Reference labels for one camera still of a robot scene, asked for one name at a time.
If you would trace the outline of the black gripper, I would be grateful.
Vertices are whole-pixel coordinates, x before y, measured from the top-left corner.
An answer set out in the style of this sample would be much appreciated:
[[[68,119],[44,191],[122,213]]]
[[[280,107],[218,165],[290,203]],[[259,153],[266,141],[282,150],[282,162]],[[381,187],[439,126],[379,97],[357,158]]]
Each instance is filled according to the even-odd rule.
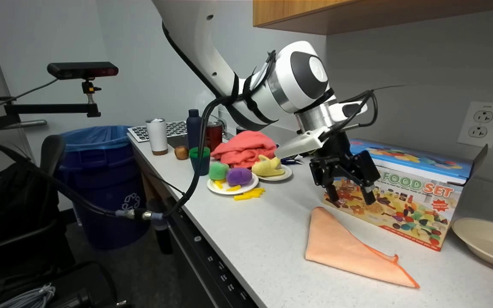
[[[347,134],[336,134],[328,139],[323,150],[311,158],[311,172],[314,182],[326,189],[331,204],[340,208],[340,197],[335,180],[347,177],[357,185],[362,185],[362,194],[367,206],[376,203],[376,182],[381,174],[369,151],[352,153],[352,144]]]

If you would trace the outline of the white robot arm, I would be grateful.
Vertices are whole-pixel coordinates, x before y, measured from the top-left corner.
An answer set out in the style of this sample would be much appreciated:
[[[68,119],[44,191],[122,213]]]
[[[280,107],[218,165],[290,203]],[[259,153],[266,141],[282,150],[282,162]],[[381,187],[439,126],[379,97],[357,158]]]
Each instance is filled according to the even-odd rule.
[[[347,132],[359,129],[353,120],[376,102],[365,91],[340,102],[326,67],[309,42],[295,42],[271,52],[266,64],[242,79],[222,57],[213,42],[217,0],[153,0],[163,20],[163,31],[181,59],[215,93],[205,117],[225,107],[230,117],[247,131],[263,131],[280,122],[278,112],[295,115],[300,134],[282,144],[280,158],[309,156],[314,182],[338,203],[335,180],[355,182],[367,204],[376,203],[376,182],[381,174],[367,151],[353,155]]]

